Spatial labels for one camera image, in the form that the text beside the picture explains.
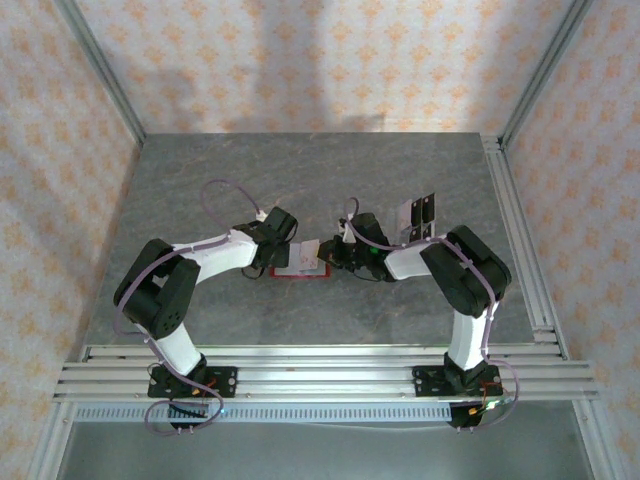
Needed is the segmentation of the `red leather card holder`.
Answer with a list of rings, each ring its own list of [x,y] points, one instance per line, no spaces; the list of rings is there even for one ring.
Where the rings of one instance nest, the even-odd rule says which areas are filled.
[[[327,278],[330,276],[329,265],[319,257],[319,264],[316,270],[303,272],[299,270],[299,249],[301,243],[291,243],[289,253],[289,266],[286,269],[272,268],[270,276],[272,278],[301,279],[301,278]]]

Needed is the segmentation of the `wide aluminium base beam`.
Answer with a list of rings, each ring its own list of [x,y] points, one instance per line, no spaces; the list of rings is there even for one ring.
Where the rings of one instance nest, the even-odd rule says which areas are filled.
[[[57,400],[142,400],[150,368],[142,365],[76,363],[63,367],[54,388]],[[522,400],[596,399],[600,386],[584,363],[523,365],[518,380],[509,371],[497,378]],[[412,370],[400,366],[240,366],[235,398],[239,401],[406,400],[417,397]]]

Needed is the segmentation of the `grey metal panel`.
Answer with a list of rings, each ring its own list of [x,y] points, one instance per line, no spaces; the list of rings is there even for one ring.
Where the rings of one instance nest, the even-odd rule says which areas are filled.
[[[593,480],[570,426],[518,420],[474,434],[370,425],[218,424],[160,438],[74,426],[56,480]]]

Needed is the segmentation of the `narrow aluminium cross rail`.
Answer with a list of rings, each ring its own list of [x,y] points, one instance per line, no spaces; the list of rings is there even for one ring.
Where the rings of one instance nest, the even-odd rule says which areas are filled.
[[[198,350],[212,357],[441,357],[445,347],[424,345],[297,345],[297,346],[199,346]],[[502,344],[489,348],[493,358],[562,358],[560,348],[554,343]],[[97,358],[142,358],[149,357],[151,350],[145,346],[92,345],[88,347],[87,359]]]

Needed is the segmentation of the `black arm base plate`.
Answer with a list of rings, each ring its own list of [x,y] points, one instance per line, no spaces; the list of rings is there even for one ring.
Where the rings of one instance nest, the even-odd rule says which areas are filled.
[[[418,397],[472,397],[501,396],[502,383],[497,380],[496,366],[481,364],[470,370],[456,365],[427,365],[412,368],[413,385]]]
[[[216,391],[223,398],[236,395],[238,369],[229,366],[199,367],[188,378]],[[191,399],[212,397],[212,394],[184,383],[175,377],[165,366],[153,366],[147,390],[150,398]]]

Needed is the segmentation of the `aluminium side rail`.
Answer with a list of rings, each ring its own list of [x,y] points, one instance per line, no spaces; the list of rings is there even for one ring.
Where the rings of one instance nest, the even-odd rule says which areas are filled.
[[[482,135],[488,169],[505,224],[536,343],[554,344],[568,358],[556,309],[547,288],[507,156],[495,136]]]

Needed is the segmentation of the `black round bracket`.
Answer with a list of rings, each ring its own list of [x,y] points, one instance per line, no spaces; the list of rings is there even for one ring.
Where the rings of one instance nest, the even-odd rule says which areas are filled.
[[[500,400],[454,402],[450,404],[451,419],[448,425],[457,432],[475,433],[485,431],[497,420],[485,422],[484,416],[501,405]]]

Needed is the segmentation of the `aluminium upright frame post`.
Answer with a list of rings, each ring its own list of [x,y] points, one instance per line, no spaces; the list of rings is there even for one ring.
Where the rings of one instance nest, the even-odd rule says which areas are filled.
[[[546,50],[517,101],[503,133],[497,137],[498,145],[502,151],[506,151],[514,142],[593,2],[594,0],[571,1],[567,12],[552,35]]]
[[[100,46],[76,0],[53,0],[76,41],[114,103],[136,144],[142,147],[146,131],[122,88],[103,48]]]

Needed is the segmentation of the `aluminium frame leg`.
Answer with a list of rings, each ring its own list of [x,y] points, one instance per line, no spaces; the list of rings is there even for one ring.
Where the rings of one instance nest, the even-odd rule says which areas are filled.
[[[76,409],[74,402],[53,404],[30,464],[27,480],[57,479]]]
[[[572,404],[593,479],[625,480],[603,402],[574,400]]]

